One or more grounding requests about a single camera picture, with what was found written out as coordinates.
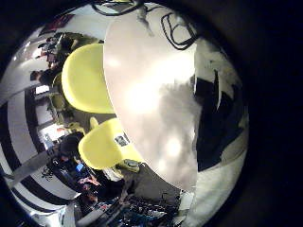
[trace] black and white stripes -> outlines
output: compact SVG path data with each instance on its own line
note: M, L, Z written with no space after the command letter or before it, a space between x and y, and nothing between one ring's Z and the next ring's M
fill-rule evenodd
M0 163L8 174L40 151L32 108L34 105L26 101L25 93L15 95L0 108ZM12 189L27 210L52 213L77 197L78 193L56 176L51 180L43 178L42 171L43 167Z

